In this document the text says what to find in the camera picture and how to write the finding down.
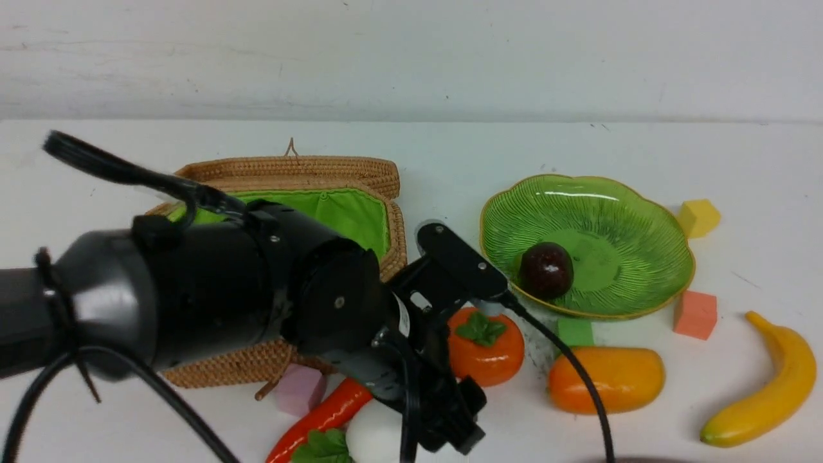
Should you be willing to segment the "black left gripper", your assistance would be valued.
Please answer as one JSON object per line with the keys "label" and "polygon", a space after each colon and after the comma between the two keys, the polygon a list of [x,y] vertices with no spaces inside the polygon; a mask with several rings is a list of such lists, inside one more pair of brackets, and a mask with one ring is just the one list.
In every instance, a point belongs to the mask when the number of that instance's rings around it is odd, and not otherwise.
{"label": "black left gripper", "polygon": [[484,439],[486,396],[449,365],[448,321],[476,295],[465,271],[424,257],[382,282],[373,257],[321,273],[321,358],[402,414],[401,454],[445,445],[463,455]]}

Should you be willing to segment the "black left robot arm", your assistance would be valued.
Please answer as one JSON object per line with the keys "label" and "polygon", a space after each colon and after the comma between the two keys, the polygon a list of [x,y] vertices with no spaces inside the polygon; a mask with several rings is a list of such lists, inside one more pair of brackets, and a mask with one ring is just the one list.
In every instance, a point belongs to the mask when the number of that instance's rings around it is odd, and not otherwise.
{"label": "black left robot arm", "polygon": [[81,235],[56,261],[2,270],[2,378],[39,371],[8,429],[15,462],[33,408],[62,369],[138,376],[223,462],[236,456],[159,378],[161,371],[284,340],[320,358],[402,413],[401,461],[417,446],[468,454],[485,436],[476,381],[449,366],[447,322],[479,296],[482,258],[441,222],[417,230],[421,257],[383,282],[378,259],[352,239],[280,203],[243,219],[182,225],[135,217]]}

